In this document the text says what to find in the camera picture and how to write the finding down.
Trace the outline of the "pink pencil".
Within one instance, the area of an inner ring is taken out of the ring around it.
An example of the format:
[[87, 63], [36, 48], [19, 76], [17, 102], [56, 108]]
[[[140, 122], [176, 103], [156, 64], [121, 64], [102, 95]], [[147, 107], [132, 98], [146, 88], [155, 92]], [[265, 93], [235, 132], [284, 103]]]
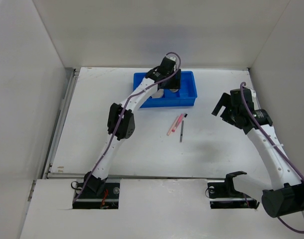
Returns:
[[174, 126], [176, 125], [177, 121], [179, 119], [179, 116], [176, 117], [176, 119], [174, 120], [174, 122], [172, 123], [171, 127], [169, 128], [168, 132], [167, 132], [167, 136], [169, 136], [174, 128]]

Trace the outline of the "grey eyeliner pencil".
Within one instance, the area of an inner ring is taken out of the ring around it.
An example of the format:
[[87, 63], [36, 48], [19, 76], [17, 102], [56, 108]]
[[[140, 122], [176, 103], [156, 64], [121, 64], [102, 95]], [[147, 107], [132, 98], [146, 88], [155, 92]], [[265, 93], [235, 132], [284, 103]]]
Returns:
[[184, 131], [184, 120], [181, 122], [180, 139], [179, 139], [179, 142], [180, 142], [180, 143], [182, 143], [183, 131]]

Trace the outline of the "round cream powder puff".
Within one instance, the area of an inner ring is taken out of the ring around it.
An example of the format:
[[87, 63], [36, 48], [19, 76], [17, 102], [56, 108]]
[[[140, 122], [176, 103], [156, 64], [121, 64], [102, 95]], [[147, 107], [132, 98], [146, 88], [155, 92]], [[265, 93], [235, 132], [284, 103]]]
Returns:
[[156, 93], [154, 93], [152, 95], [153, 99], [159, 99], [162, 98], [164, 96], [164, 90], [163, 89], [159, 89]]

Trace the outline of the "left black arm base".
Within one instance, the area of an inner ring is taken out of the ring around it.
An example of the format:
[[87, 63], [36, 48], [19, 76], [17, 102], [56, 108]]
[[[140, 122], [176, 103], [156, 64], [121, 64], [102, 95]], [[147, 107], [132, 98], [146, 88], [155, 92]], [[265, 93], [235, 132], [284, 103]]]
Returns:
[[119, 208], [120, 179], [107, 179], [103, 192], [98, 196], [89, 188], [83, 187], [83, 182], [73, 181], [70, 186], [75, 191], [73, 209], [115, 210]]

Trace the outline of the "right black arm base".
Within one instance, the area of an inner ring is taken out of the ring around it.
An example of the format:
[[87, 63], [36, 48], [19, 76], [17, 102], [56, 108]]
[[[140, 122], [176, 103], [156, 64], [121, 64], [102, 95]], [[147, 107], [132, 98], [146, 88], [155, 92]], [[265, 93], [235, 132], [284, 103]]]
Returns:
[[223, 180], [208, 181], [205, 196], [211, 209], [257, 209], [260, 203], [240, 192], [228, 192]]

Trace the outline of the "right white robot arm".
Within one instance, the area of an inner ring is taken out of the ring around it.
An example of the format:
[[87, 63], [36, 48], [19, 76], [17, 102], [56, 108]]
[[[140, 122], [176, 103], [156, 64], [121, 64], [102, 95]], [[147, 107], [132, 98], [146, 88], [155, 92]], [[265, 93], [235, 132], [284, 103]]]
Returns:
[[241, 88], [223, 93], [212, 114], [244, 132], [258, 151], [271, 181], [264, 184], [244, 171], [229, 173], [222, 195], [246, 194], [261, 203], [272, 218], [304, 211], [304, 180], [287, 162], [267, 111], [255, 109], [252, 91]]

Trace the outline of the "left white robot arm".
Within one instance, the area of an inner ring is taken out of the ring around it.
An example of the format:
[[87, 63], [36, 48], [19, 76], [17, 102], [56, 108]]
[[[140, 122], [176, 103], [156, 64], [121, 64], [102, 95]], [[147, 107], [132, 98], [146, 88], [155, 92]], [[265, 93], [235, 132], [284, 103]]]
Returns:
[[141, 83], [121, 103], [110, 106], [107, 123], [107, 141], [94, 168], [84, 177], [84, 186], [92, 197], [104, 192], [112, 161], [121, 144], [132, 136], [135, 130], [134, 113], [159, 89], [165, 88], [180, 75], [180, 57], [170, 52], [161, 63], [149, 70]]

